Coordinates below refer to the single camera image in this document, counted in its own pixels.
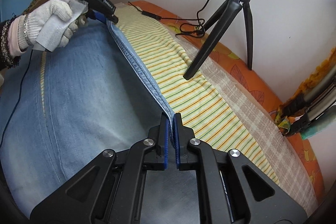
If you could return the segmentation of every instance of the white work glove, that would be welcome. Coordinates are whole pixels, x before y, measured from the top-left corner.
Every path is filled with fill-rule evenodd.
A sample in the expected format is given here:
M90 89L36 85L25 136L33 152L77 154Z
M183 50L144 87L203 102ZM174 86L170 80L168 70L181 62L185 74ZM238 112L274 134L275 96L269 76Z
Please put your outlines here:
M68 21L72 17L70 6L61 0L49 0L28 15L21 16L17 31L17 40L21 51L26 49L28 46L32 46L37 43L37 36L44 24L53 14L57 15L63 21ZM66 46L69 39L77 29L78 25L76 21L72 22L64 31L58 47Z
M89 24L85 15L80 15L75 22L76 22L76 25L80 28L86 27Z

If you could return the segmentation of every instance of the striped fabric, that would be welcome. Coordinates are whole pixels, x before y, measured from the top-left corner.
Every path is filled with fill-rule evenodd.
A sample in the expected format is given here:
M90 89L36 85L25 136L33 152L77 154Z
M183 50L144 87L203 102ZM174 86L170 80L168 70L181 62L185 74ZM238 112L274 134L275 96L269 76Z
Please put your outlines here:
M183 74L191 60L184 49L156 20L131 6L119 7L117 26L158 83L161 93L183 124L213 148L236 148L277 184L278 177L260 146L219 92L198 71L190 80Z

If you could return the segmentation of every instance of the bracelet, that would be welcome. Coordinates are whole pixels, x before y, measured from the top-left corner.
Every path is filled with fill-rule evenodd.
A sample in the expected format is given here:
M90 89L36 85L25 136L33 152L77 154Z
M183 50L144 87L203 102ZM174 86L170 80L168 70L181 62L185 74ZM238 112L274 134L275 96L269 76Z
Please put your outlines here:
M25 36L26 43L29 46L31 46L32 43L30 42L29 37L28 37L28 24L27 24L27 20L28 20L28 15L25 16L25 19L23 21L23 34Z

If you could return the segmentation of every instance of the beige plaid cloth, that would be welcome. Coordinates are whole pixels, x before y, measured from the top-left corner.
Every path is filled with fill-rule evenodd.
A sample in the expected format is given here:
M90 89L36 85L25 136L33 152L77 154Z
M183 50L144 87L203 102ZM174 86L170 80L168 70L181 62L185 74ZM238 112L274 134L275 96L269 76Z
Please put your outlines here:
M187 55L193 59L198 49L185 40L175 37ZM212 59L207 58L201 67L204 77L216 87L239 120L262 148L273 170L277 174L279 186L311 215L317 208L317 200L312 183L299 157L278 131L267 113L252 97L248 98L237 88L237 83Z

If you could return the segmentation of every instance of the light blue cloth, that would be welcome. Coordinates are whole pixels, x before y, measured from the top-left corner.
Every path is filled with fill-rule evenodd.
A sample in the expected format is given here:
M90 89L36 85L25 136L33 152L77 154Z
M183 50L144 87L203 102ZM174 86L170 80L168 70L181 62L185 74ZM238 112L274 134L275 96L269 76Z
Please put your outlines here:
M336 121L336 105L328 108L318 119L313 121L309 127L300 132L302 140L307 140L308 138L322 132L328 126Z
M115 26L110 31L90 21L67 47L47 53L45 115L42 53L33 52L0 150L7 183L26 216L104 149L121 151L145 138L149 128L159 125L162 111L172 121L172 109L125 36ZM29 54L6 74L0 132L17 101ZM147 174L141 223L199 223L198 210L195 173L176 169L169 144L168 170Z

